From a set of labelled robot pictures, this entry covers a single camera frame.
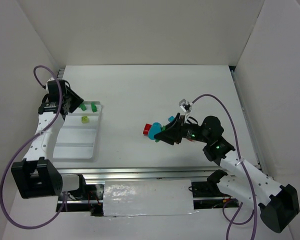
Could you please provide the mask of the lime green lego brick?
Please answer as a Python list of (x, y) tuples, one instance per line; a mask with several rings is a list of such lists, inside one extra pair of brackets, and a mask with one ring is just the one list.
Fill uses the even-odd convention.
[(81, 122), (82, 122), (83, 124), (89, 123), (89, 122), (90, 122), (89, 117), (88, 117), (88, 116), (82, 116), (82, 117), (81, 117)]

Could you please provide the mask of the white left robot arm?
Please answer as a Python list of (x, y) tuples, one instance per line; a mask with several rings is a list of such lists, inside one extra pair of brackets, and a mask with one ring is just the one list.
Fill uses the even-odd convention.
[(53, 165), (53, 152), (58, 133), (67, 114), (82, 103), (66, 80), (51, 79), (45, 86), (48, 93), (38, 108), (38, 137), (30, 144), (22, 161), (15, 161), (11, 173), (23, 199), (60, 196), (64, 192), (81, 195), (85, 185), (81, 174), (61, 175)]

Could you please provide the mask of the green tree lego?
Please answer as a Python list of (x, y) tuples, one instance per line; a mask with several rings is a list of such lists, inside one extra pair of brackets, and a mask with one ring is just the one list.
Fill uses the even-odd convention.
[(87, 108), (86, 108), (86, 106), (84, 104), (81, 104), (79, 107), (80, 107), (80, 109), (82, 111), (86, 111), (87, 110)]

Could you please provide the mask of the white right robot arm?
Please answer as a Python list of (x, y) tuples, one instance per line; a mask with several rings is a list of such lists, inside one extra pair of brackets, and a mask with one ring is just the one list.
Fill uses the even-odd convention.
[(217, 117), (207, 116), (201, 125), (187, 123), (184, 118), (178, 113), (154, 139), (170, 145), (182, 139), (205, 143), (205, 157), (221, 167), (208, 177), (212, 190), (251, 207), (270, 230), (281, 233), (300, 212), (297, 190), (291, 184), (273, 180), (239, 157), (235, 147), (223, 138), (224, 129)]

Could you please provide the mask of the round teal lego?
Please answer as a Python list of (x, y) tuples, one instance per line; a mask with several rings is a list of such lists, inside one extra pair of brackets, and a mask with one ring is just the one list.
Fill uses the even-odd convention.
[(160, 133), (161, 131), (162, 131), (162, 125), (159, 122), (154, 122), (148, 130), (147, 137), (150, 140), (155, 140), (156, 139), (155, 135)]

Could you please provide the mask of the dark green lego brick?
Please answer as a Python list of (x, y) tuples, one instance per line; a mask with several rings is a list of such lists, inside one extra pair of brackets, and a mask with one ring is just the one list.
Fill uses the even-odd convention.
[(92, 112), (96, 113), (98, 111), (98, 108), (97, 108), (96, 104), (92, 102), (90, 105), (91, 105)]

